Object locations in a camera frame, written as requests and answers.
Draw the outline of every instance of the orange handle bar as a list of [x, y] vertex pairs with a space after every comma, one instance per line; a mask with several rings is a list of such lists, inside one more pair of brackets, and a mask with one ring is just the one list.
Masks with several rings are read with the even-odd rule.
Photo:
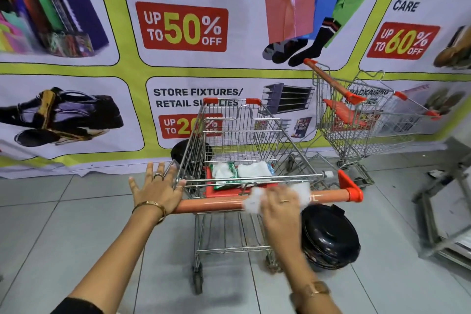
[[[181, 200], [174, 214], [188, 214], [197, 212], [211, 211], [230, 211], [243, 210], [243, 202], [247, 196], [231, 196], [219, 198], [195, 198], [193, 200]], [[311, 192], [311, 204], [323, 204], [326, 202], [361, 202], [361, 198], [355, 198], [350, 195], [349, 189], [325, 190]]]
[[304, 59], [304, 64], [311, 67], [312, 70], [315, 73], [317, 73], [329, 85], [331, 85], [333, 88], [335, 88], [342, 96], [345, 97], [345, 99], [348, 102], [350, 102], [351, 104], [358, 104], [358, 103], [362, 103], [362, 102], [367, 100], [366, 97], [358, 96], [357, 94], [350, 92], [348, 89], [346, 89], [340, 83], [338, 83], [336, 80], [334, 80], [332, 77], [330, 77], [324, 70], [317, 67], [315, 65], [316, 63], [317, 63], [317, 61], [314, 61], [314, 60], [311, 60], [311, 59]]

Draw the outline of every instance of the wristwatch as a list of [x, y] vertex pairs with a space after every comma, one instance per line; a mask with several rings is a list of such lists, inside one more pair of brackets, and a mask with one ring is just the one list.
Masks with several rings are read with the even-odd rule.
[[295, 309], [299, 309], [311, 297], [317, 294], [329, 294], [330, 289], [323, 281], [309, 283], [306, 287], [296, 293], [290, 294], [290, 300]]

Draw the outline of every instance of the gold bracelet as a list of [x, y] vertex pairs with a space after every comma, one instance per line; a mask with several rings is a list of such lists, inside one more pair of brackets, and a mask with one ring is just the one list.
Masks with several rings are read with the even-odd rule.
[[141, 203], [137, 204], [134, 207], [134, 209], [131, 213], [133, 214], [134, 211], [142, 205], [154, 205], [154, 206], [157, 206], [162, 211], [162, 217], [160, 218], [159, 222], [157, 222], [157, 224], [159, 224], [160, 222], [165, 220], [165, 218], [167, 216], [167, 210], [165, 209], [165, 207], [163, 205], [159, 204], [158, 202], [154, 202], [154, 201], [144, 201], [144, 202], [141, 202]]

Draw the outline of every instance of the person's left hand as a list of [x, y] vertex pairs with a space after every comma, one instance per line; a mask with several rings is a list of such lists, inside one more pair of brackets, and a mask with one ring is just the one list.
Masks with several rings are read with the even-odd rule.
[[145, 201], [154, 201], [164, 206], [167, 214], [171, 214], [183, 197], [183, 187], [185, 186], [186, 180], [180, 180], [174, 190], [173, 180], [177, 174], [177, 167], [174, 165], [171, 166], [164, 179], [158, 174], [163, 175], [165, 173], [165, 163], [159, 163], [155, 177], [153, 168], [154, 163], [149, 162], [147, 164], [142, 189], [139, 189], [133, 177], [129, 178], [129, 186], [131, 187], [132, 196], [134, 198], [134, 206]]

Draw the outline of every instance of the black sleeve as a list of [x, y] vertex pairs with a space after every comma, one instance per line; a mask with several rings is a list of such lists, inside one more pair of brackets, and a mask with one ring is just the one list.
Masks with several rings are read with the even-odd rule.
[[96, 305], [86, 300], [66, 298], [51, 314], [104, 314]]

